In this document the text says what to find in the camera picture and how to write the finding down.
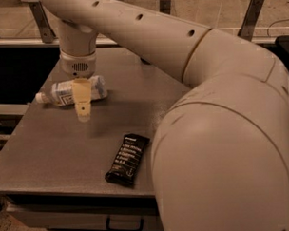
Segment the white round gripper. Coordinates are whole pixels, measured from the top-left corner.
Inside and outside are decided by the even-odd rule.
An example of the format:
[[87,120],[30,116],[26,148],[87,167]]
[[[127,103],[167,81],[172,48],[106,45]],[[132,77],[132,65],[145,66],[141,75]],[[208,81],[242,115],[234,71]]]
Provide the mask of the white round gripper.
[[60,66],[70,78],[78,78],[72,81],[72,99],[78,120],[86,123],[91,114],[91,82],[88,79],[95,73],[96,53],[81,57],[61,51]]

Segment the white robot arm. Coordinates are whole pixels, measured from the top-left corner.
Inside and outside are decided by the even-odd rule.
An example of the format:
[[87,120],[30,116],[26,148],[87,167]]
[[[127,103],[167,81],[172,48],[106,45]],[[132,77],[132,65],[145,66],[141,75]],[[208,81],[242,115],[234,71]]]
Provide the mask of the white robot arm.
[[289,72],[249,41],[117,0],[42,0],[188,86],[151,175],[164,231],[289,231]]

